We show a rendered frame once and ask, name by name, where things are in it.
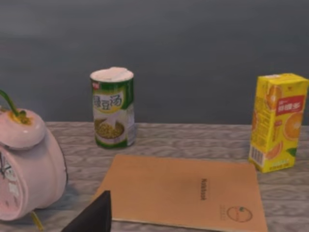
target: wooden table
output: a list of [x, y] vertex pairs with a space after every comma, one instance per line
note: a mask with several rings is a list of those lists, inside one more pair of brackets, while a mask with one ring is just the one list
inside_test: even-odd
[[[136, 143], [123, 150], [104, 150], [94, 142], [93, 124], [50, 122], [69, 172], [61, 200], [37, 210], [47, 232], [59, 232], [89, 203], [117, 153], [158, 157], [247, 160], [250, 126], [138, 124]], [[309, 232], [309, 127], [303, 127], [295, 167], [258, 174], [270, 232]], [[0, 223], [0, 232], [34, 232], [29, 216]], [[197, 232], [138, 223], [113, 222], [112, 232]]]

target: smiley face logo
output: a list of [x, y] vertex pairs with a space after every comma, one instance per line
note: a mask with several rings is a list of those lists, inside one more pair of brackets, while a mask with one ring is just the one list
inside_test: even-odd
[[227, 215], [230, 219], [237, 222], [247, 222], [250, 221], [253, 217], [252, 212], [242, 206], [230, 207], [227, 210]]

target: yellow juice box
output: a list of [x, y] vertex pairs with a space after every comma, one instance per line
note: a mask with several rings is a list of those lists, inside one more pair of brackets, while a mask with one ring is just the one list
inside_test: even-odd
[[292, 73], [258, 77], [249, 161], [261, 172], [294, 166], [308, 84]]

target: gray wall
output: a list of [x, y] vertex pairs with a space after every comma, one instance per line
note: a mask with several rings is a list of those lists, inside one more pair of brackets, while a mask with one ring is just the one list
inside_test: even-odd
[[256, 77], [309, 77], [308, 0], [1, 0], [0, 88], [91, 121], [89, 74], [135, 75], [138, 122], [249, 124]]

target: green can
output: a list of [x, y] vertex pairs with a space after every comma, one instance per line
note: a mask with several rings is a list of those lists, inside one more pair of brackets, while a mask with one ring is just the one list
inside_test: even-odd
[[134, 120], [134, 74], [111, 67], [90, 74], [95, 139], [104, 148], [127, 147], [136, 138]]

